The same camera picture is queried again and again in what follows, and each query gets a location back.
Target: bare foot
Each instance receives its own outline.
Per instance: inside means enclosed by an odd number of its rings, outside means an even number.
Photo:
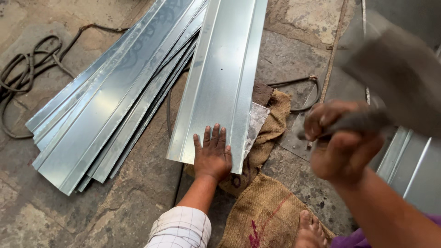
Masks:
[[[308,210],[300,212],[299,230],[294,248],[325,248],[328,241],[317,217],[312,218],[312,225],[309,224],[311,214]]]

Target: checkered cloth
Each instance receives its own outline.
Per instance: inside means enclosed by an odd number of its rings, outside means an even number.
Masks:
[[[192,207],[174,207],[153,223],[144,248],[206,248],[211,223],[204,212]]]

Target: hammer head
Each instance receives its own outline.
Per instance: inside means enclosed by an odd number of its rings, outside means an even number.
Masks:
[[[367,38],[351,44],[343,71],[384,102],[396,124],[441,138],[441,64],[418,37],[368,12]]]

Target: red marking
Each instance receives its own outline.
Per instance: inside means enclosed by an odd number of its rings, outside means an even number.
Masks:
[[[266,224],[268,224],[268,222],[276,215],[276,213],[280,210],[280,208],[282,207],[282,205],[286,202],[286,200],[288,200],[288,198],[290,197],[290,196],[292,196],[293,195],[293,193],[292,192],[289,192],[289,194],[279,203],[279,205],[277,206],[277,208],[274,210],[274,212],[266,219],[266,221],[265,221],[265,223],[263,224],[263,226],[262,226],[262,231],[261,231],[261,234],[263,234],[264,233],[264,231],[265,231],[265,227],[266,227]]]
[[[259,236],[257,234],[256,223],[254,221],[251,221],[251,225],[253,226],[253,232],[254,232],[254,237],[251,234],[248,236],[248,238],[250,239],[251,248],[259,248],[259,246],[260,246],[260,239],[259,239]]]

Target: fingernail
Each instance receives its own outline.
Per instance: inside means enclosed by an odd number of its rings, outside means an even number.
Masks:
[[[325,120],[326,120],[326,117],[325,116],[322,116],[321,118],[320,118],[320,125],[324,125],[324,123],[325,123]]]

